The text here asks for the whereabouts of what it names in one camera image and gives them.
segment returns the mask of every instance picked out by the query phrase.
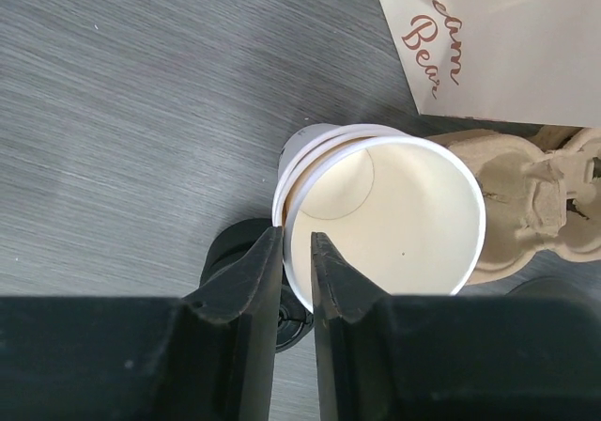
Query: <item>brown lettering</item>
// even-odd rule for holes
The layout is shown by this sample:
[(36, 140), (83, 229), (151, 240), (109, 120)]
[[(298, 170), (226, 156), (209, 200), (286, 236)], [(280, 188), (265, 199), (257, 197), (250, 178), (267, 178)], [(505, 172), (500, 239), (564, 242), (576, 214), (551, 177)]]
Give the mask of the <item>brown lettering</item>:
[(461, 29), (463, 22), (456, 17), (449, 15), (447, 8), (442, 3), (434, 0), (432, 2), (432, 6), (440, 15), (444, 17), (444, 26), (449, 30), (449, 37), (453, 41), (451, 44), (451, 50), (457, 52), (456, 55), (451, 56), (451, 62), (455, 64), (455, 67), (451, 69), (449, 76), (453, 82), (459, 86), (459, 82), (455, 76), (461, 72), (461, 41), (455, 38), (455, 34), (457, 34)]
[[(416, 15), (413, 17), (411, 26), (415, 26), (413, 31), (401, 38), (410, 50), (417, 50), (422, 46), (422, 40), (424, 42), (431, 42), (439, 34), (439, 28), (437, 27), (436, 22), (427, 15)], [(430, 28), (430, 35), (427, 35), (428, 28)], [(415, 40), (415, 43), (409, 44), (409, 41), (413, 39)]]
[(439, 68), (436, 66), (433, 66), (431, 64), (426, 64), (424, 62), (421, 62), (421, 61), (429, 61), (429, 60), (430, 60), (430, 52), (428, 52), (427, 50), (420, 50), (415, 55), (415, 62), (417, 62), (418, 66), (424, 68), (425, 74), (428, 75), (428, 80), (430, 80), (432, 83), (434, 83), (436, 86), (438, 86), (440, 84), (440, 79), (437, 78), (439, 76)]

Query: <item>white paper cup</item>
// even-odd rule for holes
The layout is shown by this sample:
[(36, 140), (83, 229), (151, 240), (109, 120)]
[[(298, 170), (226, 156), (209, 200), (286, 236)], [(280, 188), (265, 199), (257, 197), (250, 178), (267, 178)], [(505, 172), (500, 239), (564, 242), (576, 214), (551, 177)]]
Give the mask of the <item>white paper cup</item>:
[(313, 231), (327, 233), (391, 294), (456, 294), (465, 285), (484, 242), (485, 204), (475, 177), (446, 148), (401, 132), (359, 135), (291, 181), (296, 173), (283, 185), (290, 189), (279, 219), (286, 276), (308, 310)]

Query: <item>cup rim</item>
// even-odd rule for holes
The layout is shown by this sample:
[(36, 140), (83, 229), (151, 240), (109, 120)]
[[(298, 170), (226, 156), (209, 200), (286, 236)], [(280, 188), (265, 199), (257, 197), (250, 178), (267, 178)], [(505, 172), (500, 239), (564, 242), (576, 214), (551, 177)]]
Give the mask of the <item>cup rim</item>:
[(486, 229), (486, 214), (485, 214), (485, 201), (480, 191), (480, 186), (478, 181), (471, 173), (470, 169), (449, 149), (440, 146), (432, 141), (427, 139), (422, 139), (419, 137), (414, 137), (410, 135), (384, 135), (377, 136), (365, 139), (364, 141), (355, 142), (349, 144), (348, 147), (341, 148), (332, 156), (325, 160), (323, 163), (319, 164), (314, 172), (307, 178), (307, 180), (302, 184), (299, 190), (296, 193), (294, 200), (290, 206), (290, 210), (285, 220), (284, 224), (284, 268), (285, 275), (288, 279), (288, 283), (294, 294), (297, 296), (299, 301), (304, 305), (304, 307), (311, 313), (313, 313), (313, 305), (309, 304), (309, 302), (305, 299), (303, 294), (301, 293), (300, 286), (298, 284), (296, 275), (294, 273), (294, 269), (292, 267), (292, 227), (296, 222), (297, 215), (299, 210), (301, 209), (302, 202), (304, 198), (309, 194), (311, 187), (315, 184), (315, 182), (320, 179), (328, 169), (330, 169), (335, 164), (341, 162), (346, 157), (351, 154), (364, 150), (366, 148), (371, 148), (374, 146), (381, 146), (386, 144), (399, 144), (399, 145), (412, 145), (425, 148), (430, 150), (442, 158), (449, 161), (454, 167), (461, 173), (466, 182), (471, 188), (471, 193), (473, 195), (473, 199), (475, 201), (476, 208), (478, 210), (478, 239), (474, 247), (473, 256), (470, 261), (470, 266), (464, 272), (459, 283), (453, 288), (450, 295), (457, 294), (465, 284), (468, 282), (473, 270), (476, 267), (476, 263), (478, 262), (478, 258), (482, 253), (482, 249), (485, 241), (485, 229)]
[(321, 155), (330, 149), (344, 144), (346, 141), (365, 137), (371, 137), (372, 134), (393, 135), (404, 134), (392, 127), (377, 125), (371, 123), (359, 123), (338, 127), (316, 137), (313, 141), (307, 143), (300, 149), (299, 153), (288, 163), (282, 176), (279, 178), (275, 187), (273, 201), (271, 202), (271, 221), (275, 226), (283, 224), (284, 203), (290, 194), (294, 183), (299, 179), (302, 173)]

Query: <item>wood grain surface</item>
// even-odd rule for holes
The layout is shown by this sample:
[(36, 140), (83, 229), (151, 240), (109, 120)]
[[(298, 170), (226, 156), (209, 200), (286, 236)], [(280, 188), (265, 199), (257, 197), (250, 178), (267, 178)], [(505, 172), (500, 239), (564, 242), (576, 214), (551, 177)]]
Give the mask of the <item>wood grain surface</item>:
[[(269, 216), (286, 138), (317, 123), (429, 135), (378, 0), (0, 0), (0, 291), (183, 295), (234, 221)], [(506, 292), (601, 264), (539, 254)], [(313, 336), (276, 358), (273, 420), (318, 419)]]

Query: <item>white paper bag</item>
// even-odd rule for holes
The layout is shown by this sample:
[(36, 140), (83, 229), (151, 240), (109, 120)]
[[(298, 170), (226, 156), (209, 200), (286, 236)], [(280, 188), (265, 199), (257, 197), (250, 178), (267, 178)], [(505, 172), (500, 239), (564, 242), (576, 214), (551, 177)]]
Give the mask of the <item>white paper bag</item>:
[(422, 114), (601, 127), (601, 0), (380, 0)]

